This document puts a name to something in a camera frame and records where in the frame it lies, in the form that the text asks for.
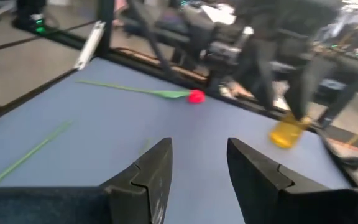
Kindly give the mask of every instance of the red flower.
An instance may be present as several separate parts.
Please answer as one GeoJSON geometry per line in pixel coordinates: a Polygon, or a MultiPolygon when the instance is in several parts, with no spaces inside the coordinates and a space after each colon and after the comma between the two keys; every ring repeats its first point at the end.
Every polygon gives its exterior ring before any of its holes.
{"type": "Polygon", "coordinates": [[[201,90],[191,90],[187,100],[189,103],[203,103],[205,101],[205,94],[201,90]]]}

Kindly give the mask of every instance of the yellow cup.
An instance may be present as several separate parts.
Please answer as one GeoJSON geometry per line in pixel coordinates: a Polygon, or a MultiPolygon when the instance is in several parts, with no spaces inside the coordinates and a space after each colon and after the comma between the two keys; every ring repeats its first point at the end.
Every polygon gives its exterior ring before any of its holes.
{"type": "Polygon", "coordinates": [[[310,123],[311,119],[309,117],[305,116],[298,121],[289,111],[270,132],[270,139],[278,147],[290,149],[298,142],[303,131],[310,123]]]}

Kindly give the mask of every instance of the office chair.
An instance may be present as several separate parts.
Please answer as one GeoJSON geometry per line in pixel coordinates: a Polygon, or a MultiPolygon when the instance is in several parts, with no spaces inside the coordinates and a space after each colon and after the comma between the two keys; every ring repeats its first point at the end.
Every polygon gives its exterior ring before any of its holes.
{"type": "Polygon", "coordinates": [[[0,1],[0,18],[5,12],[11,11],[15,8],[15,0],[0,1]]]}

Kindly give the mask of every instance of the black metal frame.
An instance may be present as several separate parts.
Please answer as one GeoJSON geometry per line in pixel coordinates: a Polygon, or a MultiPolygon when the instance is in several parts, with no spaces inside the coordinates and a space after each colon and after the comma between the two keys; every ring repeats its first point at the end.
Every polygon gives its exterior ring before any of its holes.
{"type": "MultiPolygon", "coordinates": [[[[211,91],[205,86],[200,85],[199,83],[192,82],[190,80],[178,80],[177,78],[169,77],[165,75],[162,71],[162,69],[152,63],[147,63],[135,56],[124,54],[118,50],[114,50],[110,48],[110,41],[111,41],[111,33],[112,33],[112,20],[114,18],[114,0],[99,0],[99,7],[98,7],[98,20],[101,20],[106,23],[105,32],[101,38],[101,41],[98,45],[97,51],[95,53],[95,56],[108,60],[110,62],[114,62],[126,67],[129,67],[131,69],[140,71],[142,73],[151,75],[155,78],[159,78],[161,80],[165,80],[167,82],[174,83],[176,85],[182,86],[184,88],[188,89],[199,89],[203,90],[208,96],[215,98],[217,100],[221,100],[225,103],[229,103],[231,105],[243,108],[245,110],[249,110],[254,113],[261,114],[263,116],[279,120],[284,115],[285,111],[281,110],[280,108],[275,108],[273,111],[266,111],[261,106],[257,104],[257,102],[253,99],[248,99],[244,101],[237,101],[233,100],[224,96],[221,96],[219,93],[211,91]]],[[[46,33],[48,34],[49,31],[53,31],[54,35],[47,35],[47,34],[40,34],[36,32],[36,30],[27,28],[27,27],[17,27],[18,29],[25,30],[27,32],[31,32],[33,34],[37,34],[41,37],[45,37],[47,39],[50,39],[54,42],[58,42],[60,44],[72,47],[74,49],[81,50],[81,48],[84,46],[86,39],[84,37],[78,37],[77,35],[70,34],[68,32],[64,32],[61,30],[56,30],[51,27],[46,27],[46,33]]],[[[38,87],[37,89],[31,91],[30,93],[18,98],[17,100],[9,103],[6,106],[3,106],[0,109],[0,117],[4,114],[10,112],[14,108],[20,106],[21,104],[24,104],[31,98],[37,96],[38,94],[42,93],[43,91],[47,90],[54,84],[58,83],[59,81],[63,80],[64,78],[68,77],[72,73],[74,73],[75,70],[71,70],[69,72],[64,73],[63,75],[60,75],[54,80],[49,81],[48,83],[38,87]]],[[[311,131],[312,133],[318,134],[322,142],[324,144],[324,147],[328,151],[329,155],[333,159],[334,163],[338,166],[344,177],[347,179],[347,181],[350,183],[352,187],[358,187],[358,178],[353,174],[353,172],[348,169],[347,167],[344,167],[340,157],[336,154],[336,151],[333,149],[333,147],[328,143],[327,141],[327,135],[325,131],[321,128],[319,124],[314,124],[311,127],[308,128],[308,131],[311,131]]]]}

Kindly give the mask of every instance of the blue tabletop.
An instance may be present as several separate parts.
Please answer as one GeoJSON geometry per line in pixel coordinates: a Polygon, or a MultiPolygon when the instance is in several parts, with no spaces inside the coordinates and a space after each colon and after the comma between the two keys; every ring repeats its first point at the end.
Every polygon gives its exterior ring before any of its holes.
{"type": "Polygon", "coordinates": [[[243,223],[226,160],[229,137],[332,189],[349,187],[323,149],[305,133],[292,150],[268,137],[276,121],[207,98],[200,105],[76,83],[150,90],[179,86],[100,59],[0,118],[0,173],[65,121],[69,129],[7,176],[0,186],[92,186],[118,174],[147,141],[173,138],[173,179],[165,223],[243,223]]]}

